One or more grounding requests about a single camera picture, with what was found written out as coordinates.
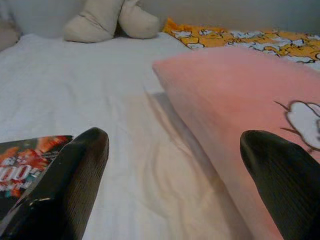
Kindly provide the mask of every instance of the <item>white bed sheet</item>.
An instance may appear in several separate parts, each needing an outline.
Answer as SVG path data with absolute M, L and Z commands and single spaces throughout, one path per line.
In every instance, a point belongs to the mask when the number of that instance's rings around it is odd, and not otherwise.
M 152 71 L 154 60 L 187 51 L 160 33 L 92 44 L 26 35 L 0 53 L 0 142 L 109 134 L 84 240 L 251 238 Z

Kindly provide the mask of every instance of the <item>orange printed fabric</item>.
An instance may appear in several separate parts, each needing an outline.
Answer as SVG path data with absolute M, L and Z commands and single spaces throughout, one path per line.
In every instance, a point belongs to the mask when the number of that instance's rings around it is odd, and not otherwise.
M 178 25 L 170 18 L 163 32 L 190 49 L 247 47 L 320 70 L 320 36 L 317 35 L 279 30 L 237 31 L 212 26 Z

